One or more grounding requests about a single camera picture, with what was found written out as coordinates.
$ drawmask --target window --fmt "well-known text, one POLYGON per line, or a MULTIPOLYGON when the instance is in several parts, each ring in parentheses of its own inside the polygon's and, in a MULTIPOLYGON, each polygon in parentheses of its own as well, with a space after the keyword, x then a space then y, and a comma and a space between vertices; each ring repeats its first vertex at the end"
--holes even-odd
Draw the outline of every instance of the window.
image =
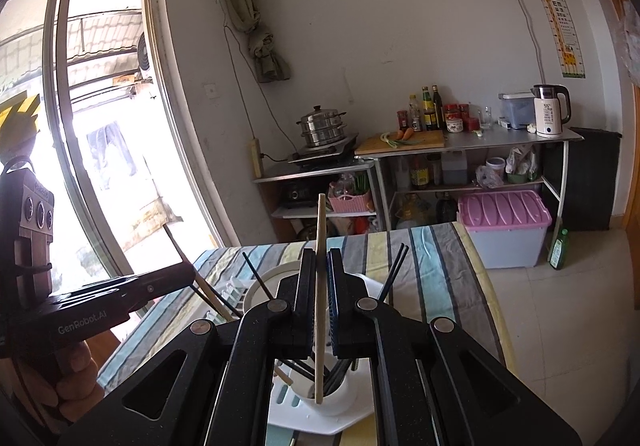
POLYGON ((0 12, 0 120, 18 100, 37 113, 31 157, 56 198, 54 290, 177 263, 163 224, 192 262, 218 246, 147 18, 145 0, 9 0, 0 12))

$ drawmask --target light switch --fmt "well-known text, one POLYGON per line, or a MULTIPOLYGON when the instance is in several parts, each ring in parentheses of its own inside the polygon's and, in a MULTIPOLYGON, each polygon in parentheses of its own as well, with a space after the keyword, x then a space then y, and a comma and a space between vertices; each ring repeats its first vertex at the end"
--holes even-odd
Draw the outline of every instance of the light switch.
POLYGON ((205 83, 204 84, 204 93, 207 96, 208 100, 215 100, 220 97, 218 93, 218 88, 215 83, 205 83))

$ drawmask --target eye chart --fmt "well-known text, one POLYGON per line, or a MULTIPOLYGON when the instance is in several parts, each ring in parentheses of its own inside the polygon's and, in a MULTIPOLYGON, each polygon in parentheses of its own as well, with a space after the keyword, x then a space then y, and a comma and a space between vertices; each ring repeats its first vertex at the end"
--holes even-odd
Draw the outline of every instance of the eye chart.
POLYGON ((574 21, 566 0, 541 0, 554 35, 558 60, 565 78, 584 78, 584 63, 574 21))

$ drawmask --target human hand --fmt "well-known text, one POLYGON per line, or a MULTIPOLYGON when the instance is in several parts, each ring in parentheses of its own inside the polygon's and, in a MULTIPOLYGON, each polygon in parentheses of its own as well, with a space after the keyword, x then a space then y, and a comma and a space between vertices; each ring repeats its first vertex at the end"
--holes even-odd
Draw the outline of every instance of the human hand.
POLYGON ((85 342, 65 347, 56 355, 66 363, 68 368, 65 368, 64 371, 69 373, 56 383, 55 389, 34 368, 21 360, 16 361, 24 384, 31 399, 38 406, 40 414, 34 410, 29 397, 25 394, 14 365, 10 360, 7 360, 9 379, 14 394, 40 424, 42 424, 40 415, 43 416, 47 427, 53 432, 56 432, 58 426, 50 418, 47 406, 55 408, 60 403, 58 408, 62 416, 75 422, 104 397, 104 389, 96 382, 98 367, 85 342))

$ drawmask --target cutting board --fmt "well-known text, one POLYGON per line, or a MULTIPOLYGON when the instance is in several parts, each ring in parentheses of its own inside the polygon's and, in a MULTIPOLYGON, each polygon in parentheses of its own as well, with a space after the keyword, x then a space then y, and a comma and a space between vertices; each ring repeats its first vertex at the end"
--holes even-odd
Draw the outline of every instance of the cutting board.
POLYGON ((406 150, 427 150, 429 148, 444 148, 444 136, 441 130, 415 132, 409 141, 413 144, 401 144, 398 148, 391 148, 386 142, 380 140, 381 134, 369 137, 356 148, 356 155, 369 155, 370 153, 406 152, 406 150))

